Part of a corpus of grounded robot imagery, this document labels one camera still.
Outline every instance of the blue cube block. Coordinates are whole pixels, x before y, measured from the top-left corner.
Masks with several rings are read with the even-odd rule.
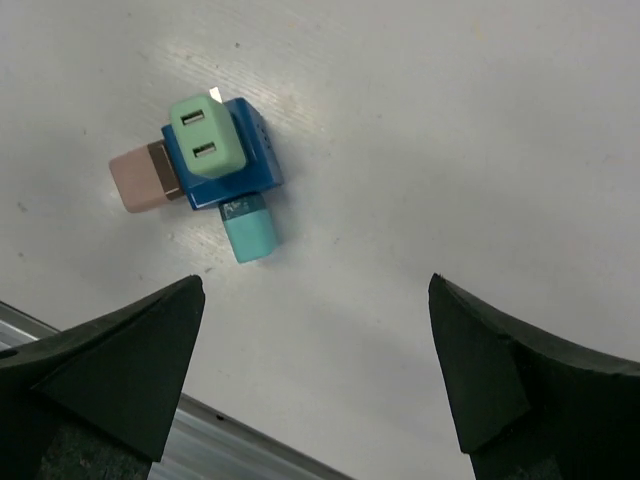
[[[187,168],[173,128],[167,125],[162,134],[176,175],[191,208],[210,208],[220,202],[253,192],[263,192],[282,184],[282,174],[271,147],[262,116],[244,98],[224,105],[231,113],[240,142],[247,157],[246,166],[220,178],[195,175]]]

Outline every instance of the small hole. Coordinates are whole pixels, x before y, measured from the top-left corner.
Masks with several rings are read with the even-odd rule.
[[[182,120],[182,124],[184,126],[188,126],[188,125],[191,125],[192,123],[196,123],[196,122],[199,122],[200,120],[204,120],[204,112],[202,110],[197,110],[195,112],[191,112],[180,117],[180,120]]]
[[[0,351],[0,360],[4,360],[5,358],[11,358],[18,354],[18,351],[15,348],[7,348],[6,350]]]
[[[204,145],[199,146],[198,148],[193,149],[193,154],[196,158],[204,157],[205,155],[209,155],[210,153],[215,152],[216,144],[213,142],[205,143]]]

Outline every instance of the toy block assembly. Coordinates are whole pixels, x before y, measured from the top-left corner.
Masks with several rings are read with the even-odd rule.
[[[238,263],[277,246],[262,192],[282,184],[265,122],[244,98],[217,88],[176,103],[163,140],[109,163],[122,203],[145,212],[185,195],[193,210],[217,206]]]

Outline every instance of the light green block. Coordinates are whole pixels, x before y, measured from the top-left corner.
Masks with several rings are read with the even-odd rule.
[[[176,103],[169,112],[185,164],[191,173],[218,178],[247,163],[231,114],[208,95]]]
[[[226,220],[224,228],[238,263],[266,257],[278,246],[271,215],[266,209]]]

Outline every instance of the rectangular slot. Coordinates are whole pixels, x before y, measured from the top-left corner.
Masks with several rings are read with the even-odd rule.
[[[182,120],[182,124],[186,127],[193,123],[199,122],[200,120],[204,120],[204,112],[202,110],[197,110],[180,117],[180,120]]]
[[[209,142],[199,146],[198,148],[194,148],[193,154],[195,155],[196,158],[201,158],[215,151],[216,151],[216,144],[213,142]]]

